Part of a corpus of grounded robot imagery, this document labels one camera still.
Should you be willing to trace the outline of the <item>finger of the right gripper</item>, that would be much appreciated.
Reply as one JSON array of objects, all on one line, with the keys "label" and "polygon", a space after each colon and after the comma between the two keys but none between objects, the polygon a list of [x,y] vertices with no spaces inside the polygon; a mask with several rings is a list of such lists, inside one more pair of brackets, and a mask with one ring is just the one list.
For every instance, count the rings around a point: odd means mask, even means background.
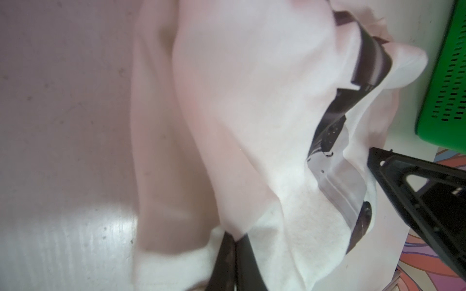
[{"label": "finger of the right gripper", "polygon": [[404,222],[464,279],[465,171],[375,147],[367,166]]}]

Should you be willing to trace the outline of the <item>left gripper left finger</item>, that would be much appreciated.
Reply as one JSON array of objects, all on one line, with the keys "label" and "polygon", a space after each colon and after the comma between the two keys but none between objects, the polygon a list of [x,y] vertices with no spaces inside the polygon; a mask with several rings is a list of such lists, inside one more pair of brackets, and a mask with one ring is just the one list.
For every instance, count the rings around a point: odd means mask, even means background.
[{"label": "left gripper left finger", "polygon": [[235,291],[235,280],[236,245],[233,236],[225,232],[205,291]]}]

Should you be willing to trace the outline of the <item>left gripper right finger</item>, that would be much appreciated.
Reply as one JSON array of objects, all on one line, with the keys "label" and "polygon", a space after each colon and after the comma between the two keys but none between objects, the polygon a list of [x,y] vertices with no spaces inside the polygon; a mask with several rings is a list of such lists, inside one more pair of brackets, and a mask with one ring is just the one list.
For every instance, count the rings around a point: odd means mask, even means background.
[{"label": "left gripper right finger", "polygon": [[248,235],[235,243],[235,277],[238,291],[267,291]]}]

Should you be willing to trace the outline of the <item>white t shirt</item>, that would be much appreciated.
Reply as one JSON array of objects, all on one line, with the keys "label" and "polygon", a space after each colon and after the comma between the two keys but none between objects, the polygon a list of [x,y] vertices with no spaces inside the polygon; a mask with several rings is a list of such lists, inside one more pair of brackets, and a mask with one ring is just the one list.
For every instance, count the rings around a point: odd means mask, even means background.
[{"label": "white t shirt", "polygon": [[427,54],[334,1],[144,1],[131,140],[138,291],[205,291],[225,232],[310,291],[374,225],[399,90]]}]

